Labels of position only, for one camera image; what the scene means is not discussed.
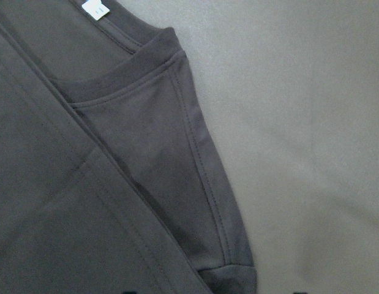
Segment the dark brown t-shirt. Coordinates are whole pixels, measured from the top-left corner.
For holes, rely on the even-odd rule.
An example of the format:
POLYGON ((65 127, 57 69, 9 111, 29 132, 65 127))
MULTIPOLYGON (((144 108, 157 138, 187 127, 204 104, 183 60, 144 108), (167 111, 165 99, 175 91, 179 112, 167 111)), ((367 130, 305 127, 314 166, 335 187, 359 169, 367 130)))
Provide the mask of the dark brown t-shirt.
POLYGON ((256 291, 174 29, 0 1, 0 293, 256 291))

